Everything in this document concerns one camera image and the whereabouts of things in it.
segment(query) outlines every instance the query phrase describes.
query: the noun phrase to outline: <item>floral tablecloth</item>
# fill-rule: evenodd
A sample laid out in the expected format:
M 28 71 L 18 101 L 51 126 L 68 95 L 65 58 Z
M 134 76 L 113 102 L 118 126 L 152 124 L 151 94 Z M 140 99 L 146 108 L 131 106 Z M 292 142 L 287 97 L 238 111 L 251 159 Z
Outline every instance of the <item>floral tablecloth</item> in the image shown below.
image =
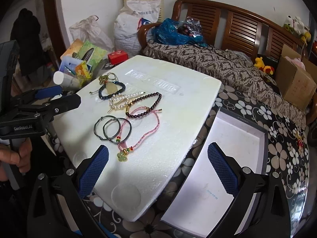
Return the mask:
M 84 202 L 96 221 L 100 222 L 114 236 L 121 238 L 193 237 L 160 222 L 160 219 L 191 171 L 219 107 L 224 107 L 255 121 L 258 125 L 267 129 L 268 159 L 266 173 L 276 171 L 282 178 L 288 199 L 291 236 L 293 236 L 297 231 L 307 194 L 309 172 L 307 132 L 295 126 L 288 118 L 285 118 L 273 108 L 230 86 L 224 85 L 221 85 L 215 103 L 197 136 L 195 144 L 189 150 L 183 163 L 162 194 L 147 212 L 136 222 L 128 222 L 117 215 L 95 193 L 92 193 L 84 199 Z

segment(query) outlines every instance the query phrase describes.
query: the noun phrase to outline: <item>patterned sofa cover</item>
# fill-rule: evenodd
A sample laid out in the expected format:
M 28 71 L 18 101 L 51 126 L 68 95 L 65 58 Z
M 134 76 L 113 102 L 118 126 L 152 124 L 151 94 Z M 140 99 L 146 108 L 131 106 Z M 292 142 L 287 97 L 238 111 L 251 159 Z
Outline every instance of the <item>patterned sofa cover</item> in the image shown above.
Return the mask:
M 251 60 L 247 60 L 242 54 L 219 50 L 213 46 L 169 46 L 152 40 L 148 42 L 143 54 L 215 77 L 223 84 L 232 86 L 281 112 L 297 126 L 305 129 L 305 113 L 276 94 L 262 79 L 267 75 L 255 68 Z

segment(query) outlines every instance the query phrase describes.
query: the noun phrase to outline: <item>brown wooden door frame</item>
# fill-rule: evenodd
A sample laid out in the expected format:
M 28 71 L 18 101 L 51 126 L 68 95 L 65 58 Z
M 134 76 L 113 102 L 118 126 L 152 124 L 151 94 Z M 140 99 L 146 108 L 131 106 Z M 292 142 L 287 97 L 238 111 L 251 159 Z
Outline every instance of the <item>brown wooden door frame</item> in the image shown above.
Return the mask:
M 66 51 L 66 46 L 59 24 L 56 1 L 43 0 L 44 12 L 47 29 L 49 30 L 50 39 L 57 59 L 60 61 L 61 55 Z

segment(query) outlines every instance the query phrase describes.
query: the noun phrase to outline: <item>human hand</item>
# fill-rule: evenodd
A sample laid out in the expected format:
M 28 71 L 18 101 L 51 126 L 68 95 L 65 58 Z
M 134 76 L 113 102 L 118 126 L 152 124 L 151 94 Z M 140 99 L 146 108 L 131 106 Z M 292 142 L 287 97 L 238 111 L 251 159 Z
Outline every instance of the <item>human hand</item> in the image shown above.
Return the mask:
M 21 173 L 26 173 L 31 168 L 30 158 L 32 151 L 32 143 L 29 138 L 19 147 L 19 154 L 11 151 L 6 145 L 0 144 L 0 181 L 7 181 L 8 177 L 4 171 L 2 162 L 16 165 Z

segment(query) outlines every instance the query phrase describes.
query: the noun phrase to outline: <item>styrofoam board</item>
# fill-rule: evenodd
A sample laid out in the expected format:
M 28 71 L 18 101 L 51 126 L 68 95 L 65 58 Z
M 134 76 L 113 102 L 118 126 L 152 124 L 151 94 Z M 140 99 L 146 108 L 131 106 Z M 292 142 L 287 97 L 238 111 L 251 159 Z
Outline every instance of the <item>styrofoam board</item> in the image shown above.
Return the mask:
M 111 72 L 125 83 L 124 94 L 140 91 L 162 94 L 157 106 L 163 110 L 159 113 L 160 127 L 128 155 L 127 162 L 118 161 L 115 144 L 101 141 L 93 134 L 96 121 L 108 115 L 110 109 L 108 101 L 101 101 L 98 94 L 89 94 L 100 88 L 98 80 L 78 92 L 79 108 L 56 118 L 53 126 L 75 167 L 91 157 L 101 144 L 108 147 L 109 161 L 95 185 L 95 192 L 122 218 L 136 221 L 154 203 L 185 158 L 210 112 L 221 82 L 183 66 L 143 56 L 135 56 Z M 151 106 L 155 100 L 152 97 L 140 101 L 133 108 Z M 110 114 L 125 117 L 125 110 Z M 133 129 L 127 146 L 134 145 L 153 129 L 156 118 L 150 114 L 131 123 Z M 100 135 L 103 124 L 97 127 Z M 109 133 L 115 132 L 115 128 L 116 123 L 108 128 Z
M 241 167 L 248 166 L 255 173 L 265 173 L 267 158 L 266 130 L 249 125 L 243 117 L 221 108 L 217 112 L 202 150 L 183 186 L 161 218 L 165 223 L 205 238 L 219 222 L 233 200 L 227 194 L 207 157 L 209 144 L 216 142 L 227 156 L 235 158 Z M 237 233 L 249 220 L 256 200 L 254 194 Z

